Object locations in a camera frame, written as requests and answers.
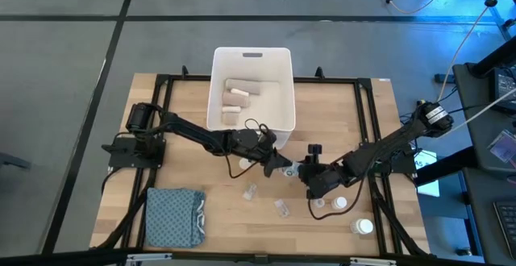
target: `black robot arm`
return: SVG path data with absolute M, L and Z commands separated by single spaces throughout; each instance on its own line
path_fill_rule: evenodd
M 162 125 L 145 129 L 156 111 Z M 159 139 L 162 139 L 164 132 L 199 143 L 214 156 L 233 154 L 257 161 L 264 166 L 264 175 L 267 177 L 271 176 L 275 168 L 292 165 L 292 161 L 277 152 L 273 146 L 276 136 L 264 124 L 260 124 L 259 135 L 253 129 L 208 131 L 175 113 L 165 112 L 158 106 L 138 103 L 131 108 L 126 129 L 135 138 L 115 138 L 113 144 L 102 146 L 111 154 L 111 167 L 143 167 L 137 164 L 149 160 L 153 160 L 153 164 L 162 164 L 163 154 L 160 153 L 164 150 L 164 147 L 161 149 L 164 141 L 159 142 Z
M 319 164 L 307 156 L 299 168 L 299 178 L 308 185 L 307 197 L 320 198 L 339 185 L 349 187 L 367 176 L 375 163 L 390 159 L 391 155 L 410 141 L 422 137 L 439 137 L 452 128 L 453 118 L 438 103 L 423 103 L 412 114 L 410 121 L 385 138 L 361 144 L 330 164 Z

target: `black clamp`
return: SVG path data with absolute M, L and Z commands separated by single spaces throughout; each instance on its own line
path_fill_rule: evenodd
M 186 68 L 186 65 L 183 65 L 181 67 L 181 79 L 182 80 L 185 80 L 186 79 L 186 75 L 189 75 L 189 71 L 188 69 Z
M 323 68 L 317 67 L 315 70 L 315 77 L 318 77 L 321 80 L 324 78 Z
M 498 0 L 485 0 L 484 5 L 487 7 L 495 7 L 498 4 Z
M 509 19 L 503 23 L 503 27 L 509 28 L 516 24 L 516 19 Z

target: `small plastic bottle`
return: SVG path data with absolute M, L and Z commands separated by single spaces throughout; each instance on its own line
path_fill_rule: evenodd
M 312 201 L 312 204 L 316 207 L 316 208 L 322 208 L 326 203 L 325 201 L 322 199 L 322 198 L 318 198 L 318 199 L 314 199 Z
M 350 225 L 352 232 L 359 235 L 367 235 L 372 232 L 372 222 L 366 218 L 359 218 Z
M 241 158 L 239 161 L 239 166 L 242 170 L 248 169 L 249 166 L 251 166 L 251 165 L 252 165 L 252 162 L 246 158 Z
M 345 197 L 337 197 L 331 202 L 333 210 L 341 210 L 347 206 L 347 200 Z

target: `folded towel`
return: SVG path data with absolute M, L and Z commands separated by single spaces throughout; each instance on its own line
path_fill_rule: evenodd
M 196 247 L 204 241 L 206 195 L 192 189 L 148 189 L 145 230 L 152 247 Z

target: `bottle cap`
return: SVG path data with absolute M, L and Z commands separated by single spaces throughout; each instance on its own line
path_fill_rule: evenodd
M 347 206 L 347 200 L 345 197 L 337 197 L 334 201 L 335 207 L 343 209 Z
M 249 166 L 252 165 L 252 162 L 247 160 L 246 158 L 241 158 L 239 161 L 239 166 L 241 169 L 248 169 Z
M 361 234 L 369 234 L 372 232 L 372 222 L 366 218 L 362 218 L 356 226 Z

